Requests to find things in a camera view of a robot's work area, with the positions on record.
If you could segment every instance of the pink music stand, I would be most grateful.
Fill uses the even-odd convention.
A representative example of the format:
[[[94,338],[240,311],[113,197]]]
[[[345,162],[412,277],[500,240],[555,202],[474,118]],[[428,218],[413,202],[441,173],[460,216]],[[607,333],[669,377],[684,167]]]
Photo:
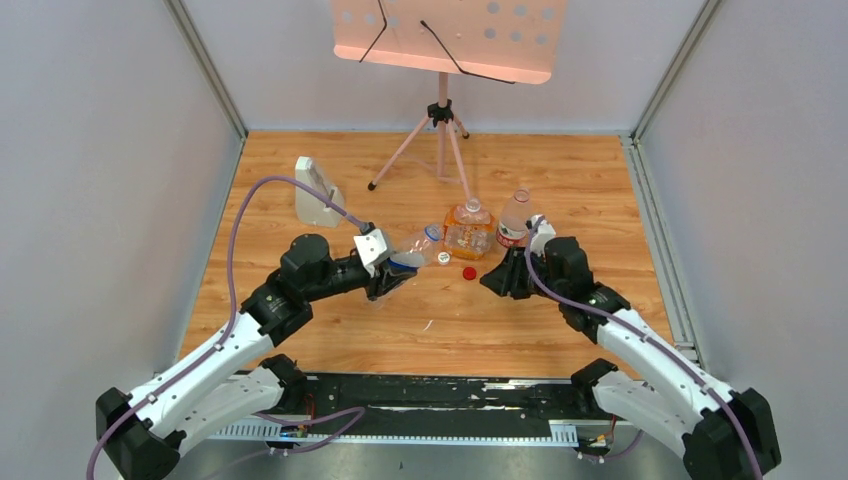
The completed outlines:
[[[455,130],[468,138],[448,98],[448,73],[506,83],[548,81],[567,0],[332,0],[335,54],[344,59],[439,72],[439,100],[368,184],[374,190],[432,121],[438,128],[436,175],[444,177],[450,137],[466,198],[471,191]]]

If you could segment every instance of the white wall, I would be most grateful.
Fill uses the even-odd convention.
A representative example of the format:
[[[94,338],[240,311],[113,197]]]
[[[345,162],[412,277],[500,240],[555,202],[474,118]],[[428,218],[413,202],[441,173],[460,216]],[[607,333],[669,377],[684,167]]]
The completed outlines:
[[[185,3],[251,129],[406,130],[437,99],[435,73],[336,58],[329,0]],[[472,131],[630,130],[702,4],[570,0],[548,83],[451,76],[457,112]]]
[[[774,410],[770,479],[845,477],[846,25],[725,2],[644,140],[708,367]]]
[[[2,2],[0,45],[0,477],[82,478],[97,396],[176,356],[239,144],[161,1]]]

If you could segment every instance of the robotic arm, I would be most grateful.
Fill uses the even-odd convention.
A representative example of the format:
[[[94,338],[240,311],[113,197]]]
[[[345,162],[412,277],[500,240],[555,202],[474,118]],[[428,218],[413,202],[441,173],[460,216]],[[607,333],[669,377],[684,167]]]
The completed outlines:
[[[588,404],[630,420],[662,442],[683,459],[693,480],[751,478],[751,459],[746,458],[721,403],[741,424],[761,472],[780,463],[771,409],[762,395],[754,389],[739,393],[686,359],[624,297],[594,280],[576,238],[556,237],[538,216],[528,222],[531,227],[536,224],[529,252],[510,248],[480,283],[514,299],[537,294],[569,301],[559,305],[568,325],[626,361],[645,379],[635,381],[614,364],[598,359],[571,377]]]
[[[388,261],[391,245],[370,225],[354,237],[350,255],[333,259],[327,240],[297,237],[280,259],[280,268],[241,305],[229,338],[225,328],[166,372],[128,393],[112,388],[96,402],[97,437],[146,399],[105,445],[126,480],[165,478],[201,440],[236,420],[274,407],[294,407],[303,396],[303,373],[285,355],[264,360],[246,378],[227,379],[251,360],[267,354],[312,319],[311,302],[355,289],[369,300],[385,295],[416,275]],[[153,394],[207,352],[205,361],[179,377],[165,394]]]

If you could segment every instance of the water bottle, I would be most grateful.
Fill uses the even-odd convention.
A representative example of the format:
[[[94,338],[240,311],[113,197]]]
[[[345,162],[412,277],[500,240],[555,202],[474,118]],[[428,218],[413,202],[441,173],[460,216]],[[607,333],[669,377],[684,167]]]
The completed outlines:
[[[527,219],[533,214],[530,190],[521,187],[504,206],[498,222],[498,243],[506,248],[519,246],[527,236]]]
[[[427,225],[424,230],[398,242],[389,261],[404,267],[421,268],[436,257],[441,241],[441,227]]]

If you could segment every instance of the orange bottle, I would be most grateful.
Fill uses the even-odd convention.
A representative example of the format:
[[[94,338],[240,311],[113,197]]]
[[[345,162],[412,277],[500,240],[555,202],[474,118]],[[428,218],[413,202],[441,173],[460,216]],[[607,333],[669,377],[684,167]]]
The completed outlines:
[[[497,224],[494,215],[483,210],[479,199],[457,205],[445,216],[445,250],[454,257],[480,259],[492,248]]]

